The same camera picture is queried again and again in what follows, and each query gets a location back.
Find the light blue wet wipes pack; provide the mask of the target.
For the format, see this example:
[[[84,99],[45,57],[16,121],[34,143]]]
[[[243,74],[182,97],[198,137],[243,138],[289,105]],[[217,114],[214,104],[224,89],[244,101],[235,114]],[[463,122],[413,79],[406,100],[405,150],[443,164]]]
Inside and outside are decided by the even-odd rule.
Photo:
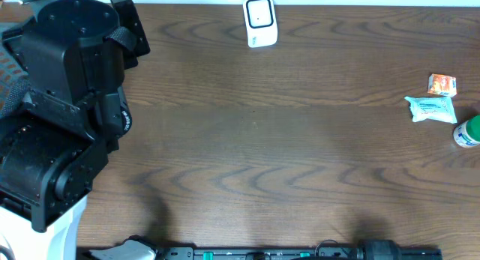
[[[450,97],[405,97],[413,122],[425,120],[456,124],[457,118]]]

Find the small orange juice carton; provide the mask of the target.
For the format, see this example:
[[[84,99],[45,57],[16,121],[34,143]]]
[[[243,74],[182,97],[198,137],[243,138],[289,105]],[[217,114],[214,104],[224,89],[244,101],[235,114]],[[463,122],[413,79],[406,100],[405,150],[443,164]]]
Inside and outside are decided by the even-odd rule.
[[[427,92],[445,97],[454,97],[457,93],[457,79],[453,76],[431,74],[428,79]]]

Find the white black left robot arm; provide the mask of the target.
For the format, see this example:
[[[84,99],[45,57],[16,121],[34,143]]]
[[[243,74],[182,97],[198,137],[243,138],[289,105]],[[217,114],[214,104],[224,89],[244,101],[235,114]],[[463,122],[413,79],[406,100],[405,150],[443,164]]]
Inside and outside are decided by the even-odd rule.
[[[132,0],[20,0],[1,25],[1,257],[75,259],[96,176],[132,126],[125,71],[150,51]]]

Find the green lid jar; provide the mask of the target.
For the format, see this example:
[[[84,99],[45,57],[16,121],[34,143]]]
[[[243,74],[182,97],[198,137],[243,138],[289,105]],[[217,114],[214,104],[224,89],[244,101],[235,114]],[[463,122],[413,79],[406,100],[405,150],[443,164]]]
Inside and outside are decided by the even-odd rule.
[[[479,145],[479,120],[480,116],[477,115],[454,129],[453,139],[459,146],[472,148]]]

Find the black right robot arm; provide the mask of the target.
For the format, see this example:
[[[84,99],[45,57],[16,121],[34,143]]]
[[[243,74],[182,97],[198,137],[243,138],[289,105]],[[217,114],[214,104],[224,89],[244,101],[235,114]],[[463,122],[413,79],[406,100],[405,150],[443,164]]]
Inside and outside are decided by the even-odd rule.
[[[358,246],[358,259],[362,260],[401,260],[401,250],[391,240],[366,240]]]

